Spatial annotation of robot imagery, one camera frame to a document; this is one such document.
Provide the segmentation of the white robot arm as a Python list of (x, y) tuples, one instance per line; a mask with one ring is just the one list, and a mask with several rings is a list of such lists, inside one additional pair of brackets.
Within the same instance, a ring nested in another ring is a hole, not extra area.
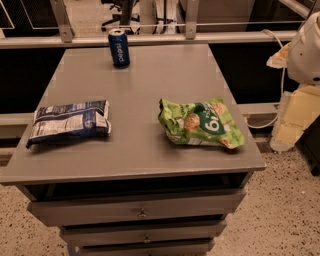
[(270, 146), (274, 151), (291, 149), (304, 131), (320, 116), (320, 13), (313, 13), (290, 43), (272, 55), (267, 65), (286, 68), (298, 88), (281, 96)]

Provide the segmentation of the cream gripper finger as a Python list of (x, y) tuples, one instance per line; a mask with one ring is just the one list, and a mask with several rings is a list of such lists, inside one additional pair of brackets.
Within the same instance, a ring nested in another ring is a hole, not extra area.
[(276, 152), (291, 149), (319, 116), (319, 85), (300, 85), (294, 92), (284, 92), (272, 130), (271, 149)]
[(278, 52), (273, 54), (268, 60), (266, 65), (271, 68), (281, 69), (287, 67), (288, 52), (290, 44), (284, 45)]

